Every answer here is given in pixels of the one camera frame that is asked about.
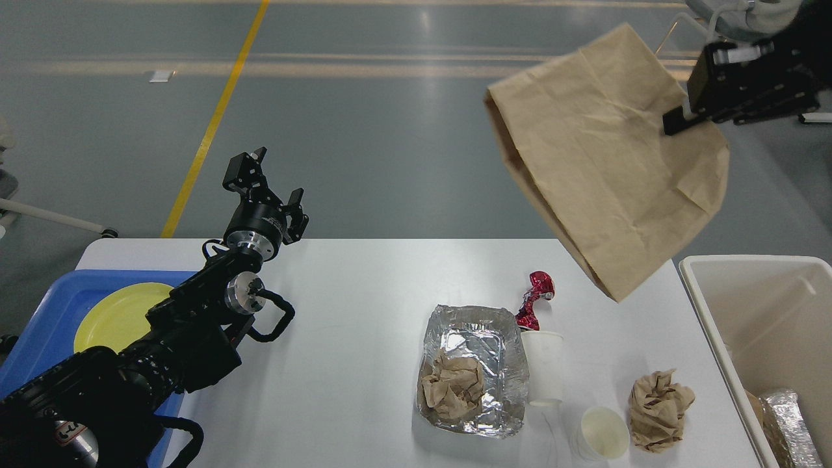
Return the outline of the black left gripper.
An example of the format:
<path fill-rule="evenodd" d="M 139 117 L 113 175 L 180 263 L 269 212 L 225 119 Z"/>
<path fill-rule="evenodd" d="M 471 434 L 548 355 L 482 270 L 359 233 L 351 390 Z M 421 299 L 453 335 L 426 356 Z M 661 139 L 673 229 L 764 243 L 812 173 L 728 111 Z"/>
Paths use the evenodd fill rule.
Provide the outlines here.
<path fill-rule="evenodd" d="M 242 152 L 229 160 L 222 187 L 241 200 L 224 234 L 224 245 L 235 251 L 251 251 L 264 263 L 276 257 L 280 246 L 302 239 L 309 217 L 304 213 L 304 189 L 291 192 L 283 203 L 268 190 L 262 162 L 266 148 Z"/>

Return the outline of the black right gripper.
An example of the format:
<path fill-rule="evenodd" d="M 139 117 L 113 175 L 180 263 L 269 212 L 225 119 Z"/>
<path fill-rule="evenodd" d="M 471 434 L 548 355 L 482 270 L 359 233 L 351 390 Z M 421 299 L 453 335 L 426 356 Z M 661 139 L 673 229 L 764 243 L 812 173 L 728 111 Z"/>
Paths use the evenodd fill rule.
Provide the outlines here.
<path fill-rule="evenodd" d="M 819 109 L 830 88 L 830 2 L 805 1 L 779 32 L 755 42 L 705 44 L 687 98 L 662 117 L 668 136 L 705 121 L 757 124 Z"/>

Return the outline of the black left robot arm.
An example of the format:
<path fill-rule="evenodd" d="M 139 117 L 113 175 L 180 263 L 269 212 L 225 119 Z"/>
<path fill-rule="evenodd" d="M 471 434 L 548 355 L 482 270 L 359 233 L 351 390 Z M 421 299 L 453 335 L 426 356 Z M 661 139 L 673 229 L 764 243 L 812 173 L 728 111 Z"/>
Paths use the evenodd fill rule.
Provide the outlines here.
<path fill-rule="evenodd" d="M 282 201 L 268 187 L 264 146 L 229 160 L 223 188 L 240 196 L 205 266 L 149 308 L 149 332 L 121 352 L 74 353 L 2 399 L 3 467 L 146 467 L 168 429 L 188 433 L 173 467 L 204 443 L 196 421 L 159 415 L 172 394 L 218 383 L 240 367 L 245 337 L 275 341 L 295 317 L 259 272 L 280 246 L 299 242 L 309 217 L 302 188 Z"/>

